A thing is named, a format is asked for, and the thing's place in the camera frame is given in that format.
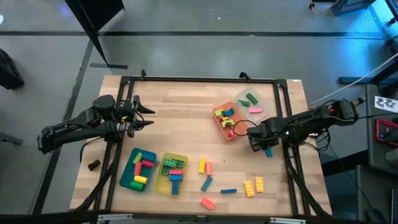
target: blue block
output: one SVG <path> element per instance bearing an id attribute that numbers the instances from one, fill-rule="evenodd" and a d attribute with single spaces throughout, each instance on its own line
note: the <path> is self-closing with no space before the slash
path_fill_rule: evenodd
<path id="1" fill-rule="evenodd" d="M 274 155 L 272 155 L 272 149 L 269 146 L 267 146 L 266 155 L 268 158 L 271 158 L 272 156 L 274 156 Z"/>
<path id="2" fill-rule="evenodd" d="M 223 116 L 228 117 L 234 115 L 235 111 L 234 108 L 229 109 L 228 111 L 223 111 Z"/>
<path id="3" fill-rule="evenodd" d="M 203 183 L 203 185 L 201 186 L 200 190 L 205 192 L 207 190 L 207 188 L 209 187 L 211 181 L 213 181 L 213 178 L 208 176 L 205 183 Z"/>
<path id="4" fill-rule="evenodd" d="M 169 175 L 169 180 L 182 180 L 182 175 Z"/>
<path id="5" fill-rule="evenodd" d="M 155 161 L 155 154 L 153 154 L 153 153 L 143 153 L 142 159 L 146 159 L 148 161 L 154 162 Z"/>
<path id="6" fill-rule="evenodd" d="M 173 180 L 172 182 L 172 195 L 178 195 L 180 192 L 180 181 L 179 180 Z"/>
<path id="7" fill-rule="evenodd" d="M 236 189 L 225 189 L 221 190 L 222 194 L 230 194 L 230 193 L 236 193 Z"/>

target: wooden table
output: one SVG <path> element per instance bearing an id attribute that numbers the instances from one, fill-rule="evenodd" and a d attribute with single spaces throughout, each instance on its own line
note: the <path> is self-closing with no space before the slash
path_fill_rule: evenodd
<path id="1" fill-rule="evenodd" d="M 118 94 L 120 76 L 105 76 L 99 95 Z M 300 80 L 287 80 L 293 114 L 307 110 L 307 102 Z M 124 138 L 118 176 L 114 190 L 112 212 L 153 213 L 179 215 L 225 215 L 225 216 L 285 216 L 292 210 L 282 146 L 272 148 L 274 157 L 267 158 L 263 151 L 253 152 L 246 137 L 226 142 L 216 127 L 213 107 L 233 101 L 235 95 L 247 87 L 253 87 L 268 102 L 267 114 L 277 116 L 273 87 L 270 84 L 252 83 L 202 83 L 202 82 L 135 82 L 133 95 L 139 95 L 144 106 L 156 111 L 146 114 L 145 119 L 155 121 L 133 139 Z M 282 90 L 282 109 L 285 112 Z M 87 165 L 96 159 L 102 160 L 105 142 L 86 147 L 70 208 L 79 206 L 97 184 L 100 170 L 89 171 Z M 135 192 L 119 186 L 119 179 L 133 148 L 138 147 L 157 154 L 158 165 L 143 192 Z M 154 182 L 159 170 L 159 160 L 164 152 L 187 156 L 189 164 L 184 175 L 185 183 L 178 198 L 158 194 Z M 300 155 L 306 185 L 325 211 L 331 213 L 328 194 L 318 152 L 308 146 L 300 146 Z M 213 182 L 206 192 L 200 187 L 206 179 L 199 174 L 199 160 L 205 157 L 213 164 Z M 264 193 L 247 198 L 243 182 L 264 178 Z M 220 194 L 221 189 L 236 188 L 236 194 Z M 104 208 L 108 185 L 103 190 L 100 208 Z M 298 208 L 303 213 L 300 191 L 296 186 Z M 216 204 L 213 211 L 200 204 L 202 196 Z"/>

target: black bag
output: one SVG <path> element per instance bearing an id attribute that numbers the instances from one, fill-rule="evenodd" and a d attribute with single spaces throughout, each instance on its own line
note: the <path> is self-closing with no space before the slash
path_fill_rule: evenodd
<path id="1" fill-rule="evenodd" d="M 24 84 L 14 62 L 5 51 L 0 49 L 0 85 L 10 90 Z"/>

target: toy block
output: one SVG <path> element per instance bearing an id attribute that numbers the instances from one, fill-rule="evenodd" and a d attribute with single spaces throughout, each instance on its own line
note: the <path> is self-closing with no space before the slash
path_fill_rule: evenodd
<path id="1" fill-rule="evenodd" d="M 206 164 L 206 159 L 201 158 L 199 162 L 199 174 L 204 174 L 205 173 L 205 164 Z"/>
<path id="2" fill-rule="evenodd" d="M 169 174 L 169 180 L 182 180 L 182 175 L 171 175 L 171 174 Z"/>
<path id="3" fill-rule="evenodd" d="M 182 175 L 182 170 L 181 169 L 170 169 L 169 174 L 170 175 Z"/>
<path id="4" fill-rule="evenodd" d="M 206 197 L 201 198 L 200 203 L 209 210 L 213 210 L 215 207 L 214 203 L 211 200 L 208 200 Z"/>
<path id="5" fill-rule="evenodd" d="M 230 130 L 228 134 L 229 134 L 230 137 L 235 136 L 234 130 Z"/>
<path id="6" fill-rule="evenodd" d="M 140 175 L 141 174 L 141 162 L 137 162 L 136 165 L 134 166 L 134 175 Z"/>
<path id="7" fill-rule="evenodd" d="M 249 113 L 261 113 L 262 108 L 249 108 Z"/>
<path id="8" fill-rule="evenodd" d="M 264 192 L 264 181 L 262 177 L 256 177 L 256 192 Z"/>
<path id="9" fill-rule="evenodd" d="M 172 181 L 172 195 L 178 195 L 179 192 L 180 192 L 180 181 L 173 180 Z"/>
<path id="10" fill-rule="evenodd" d="M 138 152 L 134 160 L 132 161 L 133 164 L 136 164 L 137 162 L 141 161 L 142 159 L 142 153 Z"/>
<path id="11" fill-rule="evenodd" d="M 153 163 L 153 162 L 148 161 L 148 160 L 146 160 L 146 159 L 143 159 L 141 163 L 142 163 L 142 166 L 144 166 L 144 167 L 152 168 L 152 167 L 154 166 L 154 163 Z"/>
<path id="12" fill-rule="evenodd" d="M 248 106 L 250 106 L 250 102 L 248 102 L 248 101 L 244 101 L 244 100 L 238 100 L 243 106 L 246 106 L 246 107 L 248 107 Z"/>
<path id="13" fill-rule="evenodd" d="M 244 188 L 246 189 L 246 195 L 248 197 L 253 197 L 254 196 L 253 185 L 251 184 L 250 181 L 246 181 L 244 183 Z"/>
<path id="14" fill-rule="evenodd" d="M 233 127 L 234 126 L 234 120 L 229 119 L 229 120 L 225 120 L 221 123 L 222 127 L 225 128 L 225 126 L 229 126 L 229 127 Z"/>
<path id="15" fill-rule="evenodd" d="M 144 187 L 145 187 L 144 184 L 140 184 L 134 181 L 130 182 L 130 188 L 132 188 L 133 190 L 143 191 Z"/>
<path id="16" fill-rule="evenodd" d="M 134 181 L 138 182 L 138 183 L 146 184 L 147 180 L 148 180 L 148 178 L 146 178 L 146 177 L 141 177 L 139 175 L 134 176 Z"/>
<path id="17" fill-rule="evenodd" d="M 206 175 L 211 175 L 211 162 L 206 161 Z"/>
<path id="18" fill-rule="evenodd" d="M 184 161 L 178 161 L 178 160 L 175 160 L 175 161 L 177 161 L 176 167 L 178 167 L 178 168 L 184 168 Z"/>
<path id="19" fill-rule="evenodd" d="M 214 114 L 216 115 L 216 118 L 219 118 L 223 115 L 223 110 L 215 111 Z"/>
<path id="20" fill-rule="evenodd" d="M 205 192 L 209 187 L 209 185 L 211 184 L 211 181 L 213 181 L 213 178 L 208 176 L 203 185 L 201 186 L 200 190 Z"/>
<path id="21" fill-rule="evenodd" d="M 168 167 L 168 166 L 163 166 L 162 174 L 163 174 L 163 175 L 168 175 L 168 174 L 169 174 L 169 170 L 170 170 L 170 167 Z"/>
<path id="22" fill-rule="evenodd" d="M 231 194 L 231 193 L 236 193 L 236 189 L 225 189 L 221 190 L 222 194 Z"/>
<path id="23" fill-rule="evenodd" d="M 234 115 L 234 113 L 235 113 L 234 108 L 231 108 L 228 111 L 223 111 L 223 116 L 232 116 Z"/>
<path id="24" fill-rule="evenodd" d="M 274 155 L 272 155 L 272 149 L 269 146 L 267 146 L 266 155 L 267 155 L 267 158 L 271 158 L 272 156 L 274 156 Z"/>
<path id="25" fill-rule="evenodd" d="M 144 155 L 142 155 L 142 159 L 146 159 L 148 161 L 154 162 L 155 161 L 155 154 L 144 153 Z"/>
<path id="26" fill-rule="evenodd" d="M 169 167 L 175 167 L 177 165 L 177 161 L 173 159 L 164 159 L 163 164 Z"/>
<path id="27" fill-rule="evenodd" d="M 246 94 L 246 97 L 247 97 L 254 105 L 256 105 L 256 104 L 258 103 L 258 101 L 255 99 L 255 97 L 254 97 L 251 93 Z"/>

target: concrete floor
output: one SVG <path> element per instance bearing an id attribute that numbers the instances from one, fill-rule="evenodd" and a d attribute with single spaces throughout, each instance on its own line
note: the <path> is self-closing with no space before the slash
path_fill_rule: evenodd
<path id="1" fill-rule="evenodd" d="M 316 15 L 308 10 L 307 0 L 128 0 L 124 4 L 126 12 L 102 31 L 347 32 L 349 37 L 100 37 L 109 62 L 129 68 L 87 67 L 73 115 L 98 96 L 104 75 L 138 75 L 145 69 L 154 76 L 237 77 L 245 71 L 253 78 L 301 79 L 307 101 L 312 102 L 340 88 L 338 77 L 361 77 L 391 56 L 376 25 L 392 17 L 383 0 L 374 3 L 379 21 L 369 11 L 341 17 L 331 12 Z M 319 11 L 327 7 L 317 3 Z M 0 48 L 16 61 L 25 80 L 19 90 L 0 88 L 0 130 L 24 139 L 21 146 L 0 144 L 0 213 L 30 213 L 49 159 L 37 150 L 35 138 L 44 126 L 61 121 L 88 38 L 2 35 L 2 31 L 82 31 L 64 0 L 0 0 L 0 14 L 9 21 L 0 30 Z M 384 30 L 397 35 L 397 26 Z M 89 64 L 103 63 L 96 49 L 89 53 Z M 355 86 L 334 97 L 355 100 L 363 95 L 363 86 Z M 364 105 L 358 111 L 364 114 Z M 331 128 L 331 135 L 339 157 L 366 149 L 364 121 Z M 68 210 L 82 145 L 64 145 L 45 213 Z M 321 156 L 323 162 L 335 159 L 329 151 Z M 342 189 L 342 180 L 352 188 Z M 326 178 L 326 183 L 332 206 L 333 197 L 354 190 L 351 180 L 338 175 Z"/>

